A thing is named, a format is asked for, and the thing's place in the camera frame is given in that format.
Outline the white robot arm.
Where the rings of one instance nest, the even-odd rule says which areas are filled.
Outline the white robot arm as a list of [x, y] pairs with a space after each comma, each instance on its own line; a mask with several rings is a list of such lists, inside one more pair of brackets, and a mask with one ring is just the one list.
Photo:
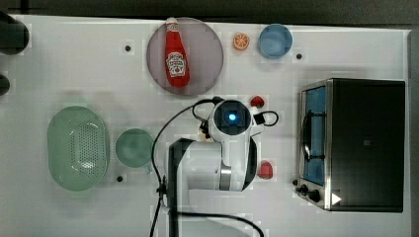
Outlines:
[[169, 237], [250, 237], [232, 225], [244, 223], [244, 218], [194, 211], [189, 191], [246, 190], [257, 173], [256, 126], [245, 105], [223, 100], [208, 118], [210, 142], [180, 138], [169, 146], [165, 165]]

